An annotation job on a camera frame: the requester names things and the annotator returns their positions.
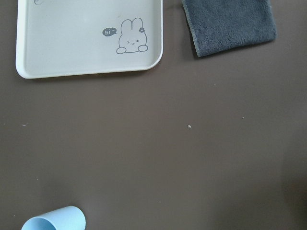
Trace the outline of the light blue plastic cup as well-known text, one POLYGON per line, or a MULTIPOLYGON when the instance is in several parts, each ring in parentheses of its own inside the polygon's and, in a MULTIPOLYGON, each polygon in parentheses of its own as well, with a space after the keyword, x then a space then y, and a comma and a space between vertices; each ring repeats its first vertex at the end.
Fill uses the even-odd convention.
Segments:
POLYGON ((22 230, 84 230, 85 228, 85 215, 75 206, 63 207, 32 217, 22 226, 22 230))

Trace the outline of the grey folded cloth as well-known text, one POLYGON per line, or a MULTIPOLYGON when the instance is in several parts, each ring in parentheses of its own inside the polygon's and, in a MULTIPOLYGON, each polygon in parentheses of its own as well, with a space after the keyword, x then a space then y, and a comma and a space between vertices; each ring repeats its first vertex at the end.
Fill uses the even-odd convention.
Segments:
POLYGON ((277 37, 268 0, 184 0, 182 5, 200 58, 277 37))

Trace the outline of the cream rabbit tray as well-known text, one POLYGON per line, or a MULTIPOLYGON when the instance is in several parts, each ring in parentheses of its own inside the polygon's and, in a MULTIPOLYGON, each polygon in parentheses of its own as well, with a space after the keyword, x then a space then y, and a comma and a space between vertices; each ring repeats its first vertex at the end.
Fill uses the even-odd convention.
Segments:
POLYGON ((160 0, 20 0, 16 70, 25 79, 148 70, 163 53, 160 0))

